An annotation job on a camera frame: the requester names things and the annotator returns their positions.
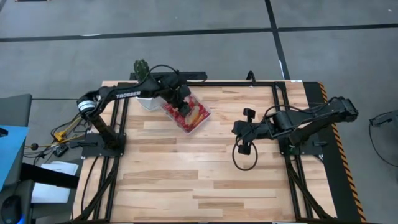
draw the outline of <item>blue object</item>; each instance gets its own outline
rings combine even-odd
[[[0,190],[11,169],[12,163],[21,149],[27,136],[28,127],[0,125],[8,131],[7,136],[0,138]]]

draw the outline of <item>potted plant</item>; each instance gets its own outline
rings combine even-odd
[[[142,83],[148,78],[149,66],[148,63],[144,60],[136,60],[134,62],[134,72],[136,74],[136,78],[138,83]],[[140,98],[137,97],[138,102],[147,110],[153,110],[159,106],[159,102],[155,98]]]

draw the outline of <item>wooden tabletop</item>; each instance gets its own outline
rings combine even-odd
[[[103,85],[117,85],[105,81]],[[289,103],[308,108],[303,83],[286,82]],[[277,141],[256,140],[257,166],[243,172],[235,168],[231,151],[234,121],[245,120],[243,108],[256,110],[257,121],[274,105],[267,86],[191,87],[212,111],[209,120],[186,135],[162,110],[147,111],[129,99],[125,132],[127,144],[120,160],[113,202],[112,222],[259,222],[292,221],[294,212],[284,158]],[[120,103],[118,121],[123,103]],[[109,123],[113,103],[102,113]],[[236,155],[249,167],[250,156]],[[73,213],[80,214],[81,196],[93,163],[83,163]],[[302,156],[309,191],[327,213],[336,216],[323,164],[314,156]],[[88,182],[84,206],[97,191],[103,158],[99,158]],[[297,189],[302,216],[302,194]],[[100,218],[104,217],[104,195]]]

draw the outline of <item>white paper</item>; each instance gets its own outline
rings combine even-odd
[[[78,165],[54,161],[50,164],[42,164],[41,167],[55,172],[75,175]],[[36,183],[33,188],[32,203],[67,203],[69,193],[70,189],[68,188]]]

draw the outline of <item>yellow black hazard tape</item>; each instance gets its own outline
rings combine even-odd
[[[322,83],[319,83],[319,86],[321,88],[323,100],[326,103],[328,101],[328,96],[327,96],[326,91],[325,91],[325,86],[323,86]],[[366,222],[365,214],[363,212],[363,208],[362,208],[361,202],[359,201],[359,198],[358,198],[358,193],[357,193],[356,188],[355,188],[353,176],[352,176],[351,171],[349,170],[349,167],[348,167],[347,157],[346,157],[346,154],[344,153],[343,144],[341,143],[341,139],[340,139],[340,136],[338,134],[337,127],[336,127],[335,124],[332,124],[331,127],[333,128],[333,132],[335,133],[335,138],[336,138],[338,150],[340,152],[341,160],[343,161],[343,165],[345,167],[345,171],[346,171],[346,174],[347,174],[347,179],[348,179],[351,191],[353,193],[353,197],[354,197],[354,200],[355,200],[356,207],[358,209],[359,216],[360,216],[362,222]]]

